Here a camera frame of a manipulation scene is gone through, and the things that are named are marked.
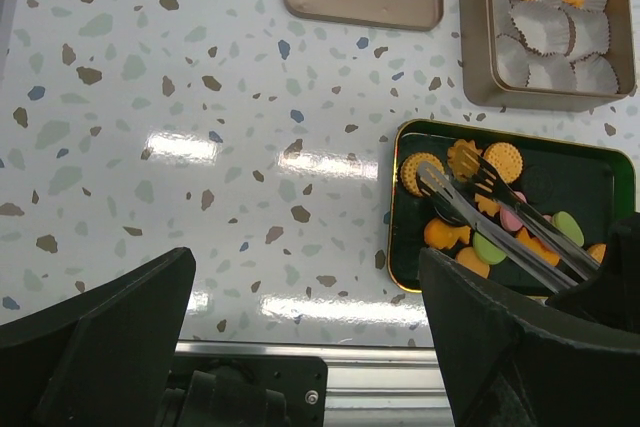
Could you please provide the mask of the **green sandwich cookie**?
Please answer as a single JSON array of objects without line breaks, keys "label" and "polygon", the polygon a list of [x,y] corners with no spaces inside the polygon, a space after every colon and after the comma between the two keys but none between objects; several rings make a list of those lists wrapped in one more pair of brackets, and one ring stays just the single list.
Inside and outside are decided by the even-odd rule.
[{"label": "green sandwich cookie", "polygon": [[570,213],[566,211],[556,212],[551,217],[551,223],[577,246],[584,246],[585,237],[582,228]]},{"label": "green sandwich cookie", "polygon": [[500,264],[507,257],[506,253],[502,249],[494,245],[479,232],[474,233],[472,246],[477,257],[489,266]]}]

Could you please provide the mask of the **gold cookie tin box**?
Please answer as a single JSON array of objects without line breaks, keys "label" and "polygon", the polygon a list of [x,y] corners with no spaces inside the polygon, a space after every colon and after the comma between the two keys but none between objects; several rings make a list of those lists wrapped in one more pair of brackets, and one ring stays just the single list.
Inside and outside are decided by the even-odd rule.
[{"label": "gold cookie tin box", "polygon": [[476,105],[584,111],[636,88],[630,0],[459,0],[463,87]]}]

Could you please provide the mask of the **pink sandwich cookie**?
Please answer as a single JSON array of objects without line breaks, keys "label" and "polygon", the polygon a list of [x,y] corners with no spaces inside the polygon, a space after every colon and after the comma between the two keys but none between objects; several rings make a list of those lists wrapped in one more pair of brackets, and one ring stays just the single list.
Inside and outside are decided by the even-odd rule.
[{"label": "pink sandwich cookie", "polygon": [[499,219],[501,226],[507,232],[516,233],[523,227],[523,223],[520,218],[509,211],[506,207],[501,207]]}]

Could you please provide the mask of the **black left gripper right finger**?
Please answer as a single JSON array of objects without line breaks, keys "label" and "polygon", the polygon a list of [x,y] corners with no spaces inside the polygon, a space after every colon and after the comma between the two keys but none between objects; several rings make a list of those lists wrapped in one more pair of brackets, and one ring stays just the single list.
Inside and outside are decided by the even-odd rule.
[{"label": "black left gripper right finger", "polygon": [[419,266],[455,425],[638,425],[638,335],[544,306],[431,248]]}]

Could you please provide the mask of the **orange dotted round cookie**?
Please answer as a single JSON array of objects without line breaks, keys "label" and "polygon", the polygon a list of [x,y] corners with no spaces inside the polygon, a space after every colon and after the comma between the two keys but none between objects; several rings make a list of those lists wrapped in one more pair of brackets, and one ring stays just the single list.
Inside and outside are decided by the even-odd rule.
[{"label": "orange dotted round cookie", "polygon": [[417,184],[417,168],[423,162],[432,164],[441,174],[445,173],[442,162],[435,155],[427,152],[409,155],[401,165],[400,177],[406,190],[415,197],[423,196]]}]

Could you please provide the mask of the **black sandwich cookie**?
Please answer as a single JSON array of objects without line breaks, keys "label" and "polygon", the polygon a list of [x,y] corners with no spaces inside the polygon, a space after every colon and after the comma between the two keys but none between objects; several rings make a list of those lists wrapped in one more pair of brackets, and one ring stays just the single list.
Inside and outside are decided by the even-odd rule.
[{"label": "black sandwich cookie", "polygon": [[540,165],[532,165],[523,172],[520,186],[530,203],[545,202],[552,197],[555,189],[551,173]]}]

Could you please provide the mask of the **orange scalloped cookie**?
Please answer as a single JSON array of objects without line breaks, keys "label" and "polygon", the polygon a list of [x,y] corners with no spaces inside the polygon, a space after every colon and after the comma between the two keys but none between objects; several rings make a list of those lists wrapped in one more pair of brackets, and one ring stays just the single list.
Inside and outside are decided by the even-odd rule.
[{"label": "orange scalloped cookie", "polygon": [[478,210],[491,218],[494,218],[501,210],[501,207],[497,202],[483,195],[475,194],[474,200]]}]

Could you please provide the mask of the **orange fish cookie centre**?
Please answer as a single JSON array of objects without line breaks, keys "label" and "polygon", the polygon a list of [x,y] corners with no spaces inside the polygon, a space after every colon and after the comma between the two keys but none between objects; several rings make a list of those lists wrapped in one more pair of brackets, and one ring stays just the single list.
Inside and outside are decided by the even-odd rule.
[{"label": "orange fish cookie centre", "polygon": [[554,251],[548,249],[540,239],[529,234],[529,231],[522,227],[515,235],[515,238],[528,248],[531,252],[544,260],[552,267],[557,267],[561,258]]}]

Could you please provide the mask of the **dark green gold-rimmed tray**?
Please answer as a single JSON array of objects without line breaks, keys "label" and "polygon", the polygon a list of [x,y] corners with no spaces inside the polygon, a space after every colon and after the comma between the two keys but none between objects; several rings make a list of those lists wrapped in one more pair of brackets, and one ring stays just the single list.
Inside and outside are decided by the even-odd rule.
[{"label": "dark green gold-rimmed tray", "polygon": [[[491,144],[507,142],[520,151],[523,172],[532,165],[548,169],[555,189],[545,202],[530,203],[522,193],[523,172],[511,187],[547,217],[559,211],[570,213],[582,228],[585,249],[605,243],[610,225],[635,210],[634,167],[619,151],[424,119],[409,121],[400,127],[394,145],[387,249],[389,275],[406,291],[421,290],[419,253],[429,247],[424,241],[424,228],[432,219],[443,217],[429,196],[415,197],[406,190],[400,177],[401,165],[411,154],[428,152],[435,155],[449,173],[447,150],[458,139],[474,140],[483,153]],[[550,293],[511,261],[491,266],[488,278],[530,297],[546,297]]]}]

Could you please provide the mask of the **orange dotted cookie right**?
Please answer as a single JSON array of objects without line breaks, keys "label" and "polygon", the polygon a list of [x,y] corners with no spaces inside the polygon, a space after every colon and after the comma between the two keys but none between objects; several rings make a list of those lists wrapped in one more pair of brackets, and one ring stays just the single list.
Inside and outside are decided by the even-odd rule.
[{"label": "orange dotted cookie right", "polygon": [[507,142],[491,144],[485,150],[483,158],[496,169],[507,184],[515,182],[524,169],[524,161],[520,151]]}]

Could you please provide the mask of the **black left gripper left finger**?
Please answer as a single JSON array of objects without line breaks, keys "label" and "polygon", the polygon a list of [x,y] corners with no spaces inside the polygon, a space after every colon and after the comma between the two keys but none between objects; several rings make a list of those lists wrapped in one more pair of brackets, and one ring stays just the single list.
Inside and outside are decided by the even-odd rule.
[{"label": "black left gripper left finger", "polygon": [[2,425],[153,425],[195,272],[174,248],[2,325]]}]

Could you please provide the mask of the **orange fish cookie left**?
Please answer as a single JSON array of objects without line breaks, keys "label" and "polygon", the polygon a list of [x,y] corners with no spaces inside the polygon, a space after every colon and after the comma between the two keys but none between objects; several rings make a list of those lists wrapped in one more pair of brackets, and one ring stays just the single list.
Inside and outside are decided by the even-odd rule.
[{"label": "orange fish cookie left", "polygon": [[424,241],[427,246],[438,249],[453,249],[458,243],[468,245],[471,239],[469,226],[455,227],[441,219],[432,219],[424,228]]}]

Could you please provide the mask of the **aluminium table rail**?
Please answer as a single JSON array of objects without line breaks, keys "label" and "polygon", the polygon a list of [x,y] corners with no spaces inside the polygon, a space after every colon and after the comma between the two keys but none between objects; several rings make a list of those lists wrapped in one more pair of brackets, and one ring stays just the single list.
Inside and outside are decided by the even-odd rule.
[{"label": "aluminium table rail", "polygon": [[328,367],[326,426],[452,426],[433,349],[180,341],[187,357],[213,354],[319,357]]}]

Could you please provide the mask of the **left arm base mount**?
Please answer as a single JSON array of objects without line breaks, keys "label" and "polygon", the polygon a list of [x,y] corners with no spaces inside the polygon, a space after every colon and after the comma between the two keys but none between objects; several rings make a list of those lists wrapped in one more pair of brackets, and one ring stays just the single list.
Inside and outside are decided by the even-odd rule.
[{"label": "left arm base mount", "polygon": [[319,357],[178,355],[156,426],[321,426],[328,366]]}]

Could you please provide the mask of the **silver metal tongs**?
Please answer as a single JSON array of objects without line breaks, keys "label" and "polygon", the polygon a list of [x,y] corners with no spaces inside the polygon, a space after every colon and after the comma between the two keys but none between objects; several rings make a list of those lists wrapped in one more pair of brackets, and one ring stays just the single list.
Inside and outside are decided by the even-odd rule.
[{"label": "silver metal tongs", "polygon": [[462,265],[486,275],[506,261],[518,265],[551,292],[595,276],[599,263],[582,248],[584,236],[575,219],[561,211],[545,218],[508,185],[518,178],[523,159],[509,143],[490,146],[505,160],[493,166],[471,141],[448,149],[447,173],[428,152],[411,155],[401,168],[402,181],[416,195],[431,198],[437,213],[425,229],[425,242],[436,250],[453,250]]}]

